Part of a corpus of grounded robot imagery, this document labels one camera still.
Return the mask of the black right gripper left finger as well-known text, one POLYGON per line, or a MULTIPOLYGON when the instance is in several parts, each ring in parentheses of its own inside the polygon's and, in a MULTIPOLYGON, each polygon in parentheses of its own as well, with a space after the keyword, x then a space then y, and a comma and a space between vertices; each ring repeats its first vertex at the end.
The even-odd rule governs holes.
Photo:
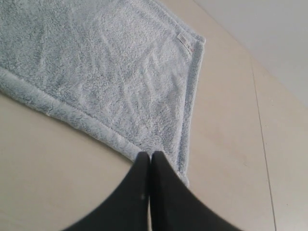
POLYGON ((140 152, 118 187, 66 231, 147 231, 150 158, 140 152))

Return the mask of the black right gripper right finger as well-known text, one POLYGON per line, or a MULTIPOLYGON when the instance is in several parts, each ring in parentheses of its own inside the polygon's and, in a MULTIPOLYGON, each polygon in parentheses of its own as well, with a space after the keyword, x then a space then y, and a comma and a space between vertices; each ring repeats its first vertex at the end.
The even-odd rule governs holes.
POLYGON ((192 194, 163 152, 151 159, 150 211, 153 231, 238 230, 192 194))

